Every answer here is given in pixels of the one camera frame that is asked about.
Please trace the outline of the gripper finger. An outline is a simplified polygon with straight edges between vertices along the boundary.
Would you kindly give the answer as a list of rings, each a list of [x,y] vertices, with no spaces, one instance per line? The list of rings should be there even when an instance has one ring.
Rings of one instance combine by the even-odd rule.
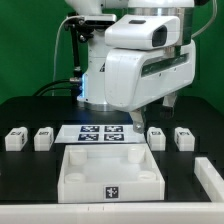
[[[133,130],[142,134],[145,130],[145,115],[142,109],[136,109],[130,113],[133,121]]]
[[[176,92],[172,92],[163,98],[163,103],[160,111],[160,115],[162,118],[170,119],[173,117],[176,100]]]

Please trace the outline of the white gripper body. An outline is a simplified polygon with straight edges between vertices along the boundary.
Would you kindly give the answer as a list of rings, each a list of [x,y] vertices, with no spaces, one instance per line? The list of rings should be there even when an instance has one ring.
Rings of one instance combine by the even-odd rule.
[[[105,98],[113,108],[131,112],[192,83],[195,42],[165,58],[165,50],[112,49],[105,62]]]

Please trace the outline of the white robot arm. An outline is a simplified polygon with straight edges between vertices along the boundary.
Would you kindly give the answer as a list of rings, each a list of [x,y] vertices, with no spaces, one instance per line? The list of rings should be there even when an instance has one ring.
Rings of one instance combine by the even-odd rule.
[[[145,131],[145,106],[161,99],[173,108],[176,92],[195,76],[192,17],[216,0],[65,0],[72,24],[88,44],[79,104],[130,114]]]

